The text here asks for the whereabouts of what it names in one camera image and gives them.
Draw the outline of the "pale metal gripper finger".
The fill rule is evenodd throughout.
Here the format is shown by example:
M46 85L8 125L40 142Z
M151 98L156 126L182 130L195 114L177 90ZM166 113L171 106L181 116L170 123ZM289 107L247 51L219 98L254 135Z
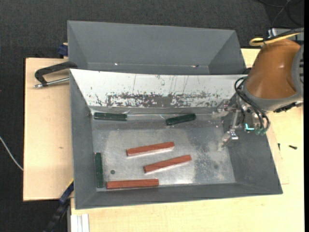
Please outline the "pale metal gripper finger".
M221 118L229 114L228 104L222 102L215 111L212 112L212 118Z
M235 142L238 139L239 139L239 136L236 134L236 130L235 129L229 129L228 131L226 131L223 134L223 136L219 140L218 149L217 150L218 151L224 150L229 143Z

